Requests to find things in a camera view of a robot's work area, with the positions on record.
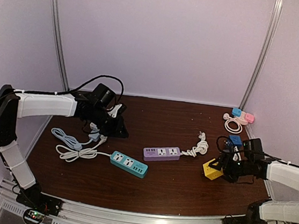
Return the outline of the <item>yellow cube socket adapter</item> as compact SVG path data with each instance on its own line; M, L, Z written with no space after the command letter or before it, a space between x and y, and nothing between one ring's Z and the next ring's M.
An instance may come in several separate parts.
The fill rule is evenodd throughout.
M221 176L223 176L223 171L222 170L216 170L214 168L212 168L210 165L211 163L216 163L218 164L218 162L216 161L216 159L211 159L210 161L206 162L203 164L203 173L205 175L205 177L207 177L210 180L215 180L217 178L220 178Z

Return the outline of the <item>light blue power strip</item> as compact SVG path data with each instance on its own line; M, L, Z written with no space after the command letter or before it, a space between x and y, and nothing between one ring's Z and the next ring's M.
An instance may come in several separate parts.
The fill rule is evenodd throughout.
M89 139L91 139L94 142L97 142L100 138L100 133L98 129L91 129L91 132L89 133Z

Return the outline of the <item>blue cube socket adapter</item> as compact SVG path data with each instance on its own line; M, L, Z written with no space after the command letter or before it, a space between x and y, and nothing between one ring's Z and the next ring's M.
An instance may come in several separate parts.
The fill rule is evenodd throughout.
M241 138L238 135L229 135L226 147L237 147L238 149L241 148L243 145Z

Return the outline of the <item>teal power strip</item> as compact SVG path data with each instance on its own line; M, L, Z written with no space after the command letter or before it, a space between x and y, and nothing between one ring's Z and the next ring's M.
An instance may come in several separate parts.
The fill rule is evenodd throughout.
M146 164L118 151L111 154L110 163L141 179L145 177L149 169Z

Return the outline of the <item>purple power strip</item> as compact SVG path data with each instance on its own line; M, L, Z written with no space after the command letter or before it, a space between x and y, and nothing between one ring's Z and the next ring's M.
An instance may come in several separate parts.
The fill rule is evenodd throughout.
M145 147L143 149L144 161L178 161L180 149L178 147Z

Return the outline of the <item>white round travel adapter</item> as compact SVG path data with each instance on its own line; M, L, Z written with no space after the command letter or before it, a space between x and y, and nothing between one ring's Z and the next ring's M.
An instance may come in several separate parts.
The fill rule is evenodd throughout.
M98 127L94 123L90 123L90 128L92 129L92 131L98 131Z

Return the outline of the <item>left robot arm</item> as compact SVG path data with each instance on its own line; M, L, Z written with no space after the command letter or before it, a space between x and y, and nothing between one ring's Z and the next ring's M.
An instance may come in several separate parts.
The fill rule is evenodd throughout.
M0 156L20 187L20 193L32 209L44 205L44 195L17 144L17 119L32 116L64 116L79 118L96 125L99 134L127 138L123 111L125 104L107 86L98 84L92 92L78 89L63 92L39 92L0 89Z

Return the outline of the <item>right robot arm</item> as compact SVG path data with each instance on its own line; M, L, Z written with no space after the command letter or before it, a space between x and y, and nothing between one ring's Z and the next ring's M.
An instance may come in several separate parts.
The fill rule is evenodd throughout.
M228 182L237 183L240 177L252 176L299 192L299 165L265 153L260 139L245 140L238 148L228 138L226 147L218 150L219 157L207 165L219 171ZM257 201L248 206L240 224L262 224L269 220L299 224L299 201L277 201L272 198Z

